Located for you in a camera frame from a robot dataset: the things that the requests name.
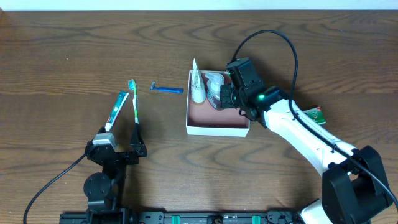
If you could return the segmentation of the green Dettol soap box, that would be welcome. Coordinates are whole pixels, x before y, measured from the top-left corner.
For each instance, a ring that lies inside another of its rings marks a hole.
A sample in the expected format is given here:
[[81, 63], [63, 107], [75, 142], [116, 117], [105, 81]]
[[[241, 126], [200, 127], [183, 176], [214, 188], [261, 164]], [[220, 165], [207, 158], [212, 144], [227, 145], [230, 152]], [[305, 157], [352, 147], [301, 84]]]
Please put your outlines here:
[[320, 107], [311, 108], [303, 112], [317, 124], [319, 125], [326, 124], [326, 119]]

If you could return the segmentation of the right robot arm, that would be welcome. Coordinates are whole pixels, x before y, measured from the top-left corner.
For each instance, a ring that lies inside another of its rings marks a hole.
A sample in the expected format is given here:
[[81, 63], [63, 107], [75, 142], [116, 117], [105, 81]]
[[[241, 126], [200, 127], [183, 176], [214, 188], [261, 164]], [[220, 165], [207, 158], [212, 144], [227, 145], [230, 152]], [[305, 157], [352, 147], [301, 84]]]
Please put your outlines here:
[[222, 108], [239, 108], [239, 114], [284, 138], [321, 175], [322, 197], [300, 211], [300, 223], [370, 223], [397, 204], [373, 147], [358, 149], [336, 138], [276, 86], [224, 84], [220, 99]]

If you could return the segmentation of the white Pantene tube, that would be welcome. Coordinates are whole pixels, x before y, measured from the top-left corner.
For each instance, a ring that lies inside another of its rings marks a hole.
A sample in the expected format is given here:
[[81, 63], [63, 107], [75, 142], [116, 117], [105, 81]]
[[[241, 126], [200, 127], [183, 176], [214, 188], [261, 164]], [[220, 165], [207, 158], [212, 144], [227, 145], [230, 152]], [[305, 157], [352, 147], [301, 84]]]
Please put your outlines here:
[[195, 59], [193, 59], [191, 77], [191, 97], [196, 104], [202, 104], [206, 100], [205, 85]]

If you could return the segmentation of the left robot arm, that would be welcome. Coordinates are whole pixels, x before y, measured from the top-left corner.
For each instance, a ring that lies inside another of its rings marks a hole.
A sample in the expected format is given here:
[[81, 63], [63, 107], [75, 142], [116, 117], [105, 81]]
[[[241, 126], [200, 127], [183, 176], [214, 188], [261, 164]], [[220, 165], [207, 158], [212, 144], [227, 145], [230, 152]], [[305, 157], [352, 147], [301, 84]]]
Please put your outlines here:
[[102, 171], [90, 175], [83, 186], [88, 201], [88, 223], [128, 222], [129, 211], [121, 206], [126, 168], [138, 164], [139, 159], [147, 155], [139, 124], [134, 124], [129, 151], [118, 152], [117, 145], [113, 133], [102, 127], [85, 147], [88, 160], [102, 167]]

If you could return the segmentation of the clear pump bottle dark liquid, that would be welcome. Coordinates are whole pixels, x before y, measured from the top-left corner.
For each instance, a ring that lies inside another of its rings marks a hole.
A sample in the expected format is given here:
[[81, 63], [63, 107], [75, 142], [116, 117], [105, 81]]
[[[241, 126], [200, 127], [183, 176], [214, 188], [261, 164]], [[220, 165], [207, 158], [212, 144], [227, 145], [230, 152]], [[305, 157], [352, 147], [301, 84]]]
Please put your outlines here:
[[221, 85], [224, 84], [224, 76], [220, 73], [206, 73], [205, 77], [208, 79], [207, 99], [214, 109], [221, 111], [220, 90]]

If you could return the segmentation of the green white toothpaste tube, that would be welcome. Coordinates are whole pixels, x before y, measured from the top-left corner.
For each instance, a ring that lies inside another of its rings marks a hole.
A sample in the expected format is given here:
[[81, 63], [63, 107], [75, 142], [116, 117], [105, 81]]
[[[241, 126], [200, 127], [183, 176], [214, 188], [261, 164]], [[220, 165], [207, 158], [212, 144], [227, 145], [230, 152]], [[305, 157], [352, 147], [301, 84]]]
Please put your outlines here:
[[118, 117], [118, 114], [121, 111], [121, 108], [123, 107], [123, 105], [124, 105], [125, 101], [127, 100], [128, 96], [129, 96], [128, 92], [125, 92], [125, 91], [120, 91], [119, 92], [119, 95], [118, 95], [118, 97], [116, 99], [116, 102], [115, 102], [115, 104], [114, 104], [114, 106], [113, 106], [113, 108], [111, 110], [110, 116], [109, 116], [109, 118], [108, 118], [108, 120], [107, 120], [107, 122], [105, 124], [104, 128], [105, 128], [106, 131], [110, 131], [111, 128], [113, 127], [113, 125], [114, 125], [114, 123], [115, 123], [115, 121], [116, 121], [116, 119]]

